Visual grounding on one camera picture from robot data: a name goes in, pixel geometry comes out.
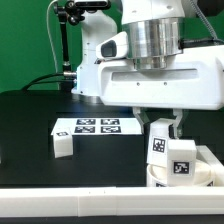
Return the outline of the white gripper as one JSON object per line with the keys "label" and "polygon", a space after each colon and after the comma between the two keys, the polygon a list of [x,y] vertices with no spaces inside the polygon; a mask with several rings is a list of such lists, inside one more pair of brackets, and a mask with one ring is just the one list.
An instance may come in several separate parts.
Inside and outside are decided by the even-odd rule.
{"label": "white gripper", "polygon": [[224,45],[187,48],[167,59],[167,67],[137,70],[131,60],[103,62],[98,70],[99,92],[106,105],[133,107],[144,132],[149,118],[144,108],[173,110],[169,135],[182,136],[181,109],[224,107]]}

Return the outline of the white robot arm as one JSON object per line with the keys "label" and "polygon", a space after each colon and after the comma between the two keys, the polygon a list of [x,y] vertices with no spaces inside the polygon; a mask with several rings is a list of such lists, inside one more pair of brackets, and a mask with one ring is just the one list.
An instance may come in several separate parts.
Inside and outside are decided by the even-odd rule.
{"label": "white robot arm", "polygon": [[[128,106],[138,122],[144,108],[172,109],[177,121],[189,109],[224,107],[224,44],[197,0],[121,0],[122,31],[96,46],[101,101]],[[196,13],[211,43],[182,38],[183,19]]]}

